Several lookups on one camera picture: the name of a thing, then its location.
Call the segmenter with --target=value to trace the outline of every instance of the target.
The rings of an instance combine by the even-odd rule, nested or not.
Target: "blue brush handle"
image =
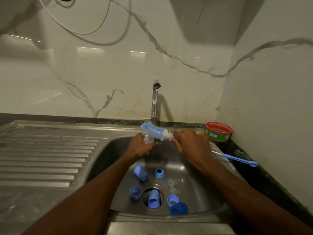
[[[222,153],[221,155],[223,157],[225,157],[225,158],[229,158],[229,159],[233,159],[233,160],[238,161],[238,162],[243,162],[243,163],[249,164],[252,167],[257,167],[258,166],[258,163],[254,162],[254,161],[247,161],[247,160],[244,160],[244,159],[241,159],[241,158],[236,158],[236,157],[233,157],[231,155],[224,154],[224,153]]]

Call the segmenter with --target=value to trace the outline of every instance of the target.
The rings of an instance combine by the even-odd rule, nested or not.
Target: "hand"
[[[132,160],[132,161],[136,161],[139,158],[143,157],[144,155],[146,155],[152,148],[158,146],[159,143],[158,142],[153,142],[153,143],[148,143],[146,144],[143,141],[143,135],[142,133],[139,133],[137,135],[135,135],[135,137],[133,137],[131,139],[131,141],[129,142],[129,145],[127,147],[127,151],[125,153],[125,156]]]
[[[213,158],[209,139],[205,135],[188,129],[182,129],[181,132],[175,130],[173,135],[172,141],[179,153],[196,168],[200,169],[203,164]]]

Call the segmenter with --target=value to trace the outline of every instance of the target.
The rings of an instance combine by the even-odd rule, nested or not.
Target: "brush handle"
[[[212,151],[212,152],[220,154],[220,155],[222,155],[225,158],[229,158],[229,159],[233,159],[233,160],[238,161],[238,162],[249,164],[252,167],[257,167],[258,166],[258,163],[254,162],[254,161],[248,161],[248,160],[244,160],[244,159],[241,159],[241,158],[236,158],[234,156],[231,156],[231,155],[228,155],[228,154],[225,154],[225,153],[218,153],[218,152],[215,152],[215,151]]]

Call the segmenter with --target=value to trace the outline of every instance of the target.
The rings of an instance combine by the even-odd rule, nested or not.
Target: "stainless steel sink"
[[[119,159],[127,149],[131,137],[119,138],[111,141],[95,161],[88,180],[95,178],[99,173]],[[149,173],[149,179],[141,182],[134,174],[136,166],[142,165]],[[154,177],[157,168],[164,169],[163,178]],[[167,197],[171,194],[168,180],[173,179],[180,191],[179,200],[187,204],[189,213],[215,211],[220,209],[225,200],[214,185],[200,174],[190,163],[184,161],[173,142],[163,141],[150,154],[138,160],[127,171],[111,204],[111,209],[131,214],[170,216]],[[161,191],[162,204],[157,209],[149,209],[145,204],[146,198],[132,202],[129,198],[130,189],[138,186],[142,192],[151,188]]]
[[[34,121],[14,121],[0,127],[0,234],[22,233],[120,158],[131,137],[139,132],[139,126]],[[210,146],[221,152],[215,144]],[[227,159],[215,156],[240,177]],[[140,182],[133,173],[137,165],[149,173],[147,182]],[[159,167],[165,171],[161,179],[153,176]],[[175,188],[180,190],[180,201],[188,205],[188,215],[170,216],[168,179],[177,182]],[[149,209],[144,197],[132,203],[129,193],[134,186],[142,191],[159,189],[162,205]],[[182,160],[172,142],[165,141],[127,171],[112,201],[105,233],[234,234],[226,224],[231,218],[218,190]]]

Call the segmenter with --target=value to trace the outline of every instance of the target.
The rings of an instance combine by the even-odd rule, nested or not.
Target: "faucet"
[[[157,122],[157,95],[158,95],[158,92],[159,92],[159,88],[161,87],[161,84],[159,82],[158,79],[155,79],[153,81],[153,89],[152,89],[152,107],[151,107],[151,116],[150,118],[143,118],[143,120],[150,120],[151,124],[154,124],[156,125],[156,122]]]

